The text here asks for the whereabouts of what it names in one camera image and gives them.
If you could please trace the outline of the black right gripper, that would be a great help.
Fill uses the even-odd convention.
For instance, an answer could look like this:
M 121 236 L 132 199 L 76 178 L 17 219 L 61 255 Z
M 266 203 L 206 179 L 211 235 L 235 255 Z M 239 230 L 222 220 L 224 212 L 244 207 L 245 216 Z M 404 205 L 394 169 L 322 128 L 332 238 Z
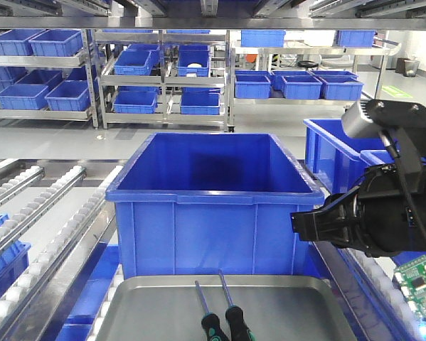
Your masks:
M 347 193 L 327 197 L 316 209 L 291 214 L 292 230 L 306 242 L 331 242 L 371 256 L 426 252 L 426 167 L 400 183 L 393 163 L 368 167 Z

